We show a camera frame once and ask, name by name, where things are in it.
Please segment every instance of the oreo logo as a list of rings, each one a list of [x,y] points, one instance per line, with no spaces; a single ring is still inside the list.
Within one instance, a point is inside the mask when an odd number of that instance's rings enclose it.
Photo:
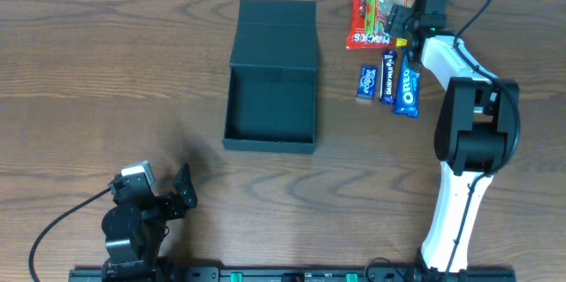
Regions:
[[[411,105],[415,102],[415,96],[410,88],[410,72],[409,69],[403,71],[403,102]]]

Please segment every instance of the wooden table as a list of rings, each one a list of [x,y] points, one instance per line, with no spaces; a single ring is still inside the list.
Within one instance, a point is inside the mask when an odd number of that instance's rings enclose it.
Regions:
[[[350,0],[316,0],[320,42],[314,155],[224,151],[238,0],[0,0],[0,280],[29,280],[38,233],[148,159],[157,191],[182,162],[199,207],[170,223],[179,263],[362,266],[411,262],[440,184],[429,72],[418,119],[355,102],[361,63],[344,49]],[[449,0],[462,26],[485,0]],[[566,274],[566,0],[493,0],[464,35],[487,69],[521,87],[523,137],[478,214],[471,264],[511,264],[521,281]],[[42,280],[107,258],[106,195],[57,225],[36,255]]]

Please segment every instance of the box lid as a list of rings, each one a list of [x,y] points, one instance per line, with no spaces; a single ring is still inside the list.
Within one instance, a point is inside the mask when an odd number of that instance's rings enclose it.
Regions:
[[[230,65],[316,71],[316,2],[240,0]]]

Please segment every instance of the blue oreo package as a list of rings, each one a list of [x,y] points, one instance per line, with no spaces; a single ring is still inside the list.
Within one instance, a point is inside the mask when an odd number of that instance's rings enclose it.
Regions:
[[[414,71],[407,66],[407,50],[403,50],[403,60],[401,63],[401,73],[397,82],[397,97],[393,113],[397,115],[407,115],[410,118],[418,118],[418,82],[421,73]]]
[[[378,76],[378,67],[372,65],[362,65],[360,71],[360,84],[357,86],[357,97],[373,100],[375,96],[375,79]]]
[[[393,74],[397,53],[393,50],[384,50],[381,61],[381,89],[379,90],[379,101],[382,104],[394,104],[393,99]]]

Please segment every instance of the green connector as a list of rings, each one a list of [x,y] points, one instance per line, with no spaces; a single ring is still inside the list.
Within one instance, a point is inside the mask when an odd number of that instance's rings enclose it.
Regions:
[[[346,274],[346,282],[357,282],[357,274],[347,273]]]
[[[230,274],[230,282],[241,282],[244,279],[244,275],[241,273]]]

